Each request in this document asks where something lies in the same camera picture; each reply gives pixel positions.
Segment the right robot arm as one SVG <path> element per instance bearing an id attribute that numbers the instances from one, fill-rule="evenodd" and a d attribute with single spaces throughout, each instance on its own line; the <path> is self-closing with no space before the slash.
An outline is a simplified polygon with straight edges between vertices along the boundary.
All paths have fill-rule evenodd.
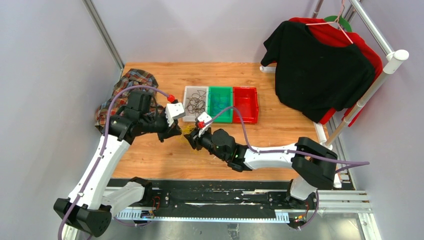
<path id="1" fill-rule="evenodd" d="M 206 149 L 237 172 L 263 168 L 295 170 L 298 177 L 290 181 L 285 195 L 291 208 L 299 208 L 316 190 L 334 187 L 337 154 L 308 137 L 299 137 L 296 143 L 276 147 L 236 143 L 235 138 L 221 128 L 214 132 L 196 128 L 184 137 L 194 150 Z"/>

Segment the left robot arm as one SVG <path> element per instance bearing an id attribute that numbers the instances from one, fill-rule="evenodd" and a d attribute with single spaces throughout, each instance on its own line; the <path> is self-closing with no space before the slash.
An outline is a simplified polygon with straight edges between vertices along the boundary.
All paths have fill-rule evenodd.
<path id="1" fill-rule="evenodd" d="M 111 220 L 134 203 L 158 209 L 159 198 L 153 195 L 149 180 L 133 177 L 123 187 L 104 195 L 118 162 L 138 136 L 156 133 L 159 141 L 178 136 L 178 119 L 185 116 L 184 106 L 171 94 L 162 112 L 148 115 L 155 97 L 143 90 L 133 90 L 127 104 L 115 114 L 109 110 L 98 149 L 82 178 L 66 198 L 58 198 L 53 209 L 62 219 L 58 239 L 66 225 L 90 236 L 99 237 Z"/>

